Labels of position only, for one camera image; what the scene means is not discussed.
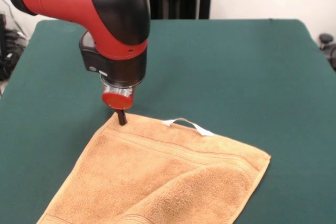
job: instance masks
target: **table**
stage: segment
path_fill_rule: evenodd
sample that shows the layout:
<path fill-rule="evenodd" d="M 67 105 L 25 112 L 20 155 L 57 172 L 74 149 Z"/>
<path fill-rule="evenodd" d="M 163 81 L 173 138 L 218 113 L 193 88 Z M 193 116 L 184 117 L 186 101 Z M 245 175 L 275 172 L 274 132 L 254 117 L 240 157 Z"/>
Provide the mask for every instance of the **table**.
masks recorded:
<path fill-rule="evenodd" d="M 35 223 L 111 116 L 76 24 L 40 22 L 0 100 L 0 223 Z M 298 20 L 156 20 L 130 113 L 272 156 L 236 223 L 336 223 L 335 73 Z"/>

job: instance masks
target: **tan towel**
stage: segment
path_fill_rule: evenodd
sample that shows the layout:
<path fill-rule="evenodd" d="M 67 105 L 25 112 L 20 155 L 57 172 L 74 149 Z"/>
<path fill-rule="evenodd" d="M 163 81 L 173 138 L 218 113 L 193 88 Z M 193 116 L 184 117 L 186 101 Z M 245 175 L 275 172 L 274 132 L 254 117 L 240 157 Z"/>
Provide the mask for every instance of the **tan towel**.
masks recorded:
<path fill-rule="evenodd" d="M 127 118 L 94 134 L 39 224 L 233 223 L 270 162 L 223 136 Z"/>

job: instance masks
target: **towel hanging loop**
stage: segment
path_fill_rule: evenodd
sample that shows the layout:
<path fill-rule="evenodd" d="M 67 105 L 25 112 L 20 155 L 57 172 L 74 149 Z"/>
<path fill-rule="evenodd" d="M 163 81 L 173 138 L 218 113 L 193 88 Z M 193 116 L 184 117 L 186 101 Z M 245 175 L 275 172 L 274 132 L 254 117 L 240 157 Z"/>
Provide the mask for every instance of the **towel hanging loop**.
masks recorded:
<path fill-rule="evenodd" d="M 162 123 L 164 125 L 171 126 L 171 124 L 176 122 L 176 121 L 184 121 L 184 122 L 187 122 L 187 123 L 193 125 L 195 127 L 195 129 L 199 132 L 199 134 L 202 135 L 202 136 L 214 136 L 214 133 L 212 133 L 212 132 L 200 127 L 196 123 L 193 123 L 193 122 L 191 122 L 187 119 L 184 119 L 184 118 L 176 118 L 176 119 L 171 119 L 171 120 L 165 120 L 165 121 L 162 121 Z"/>

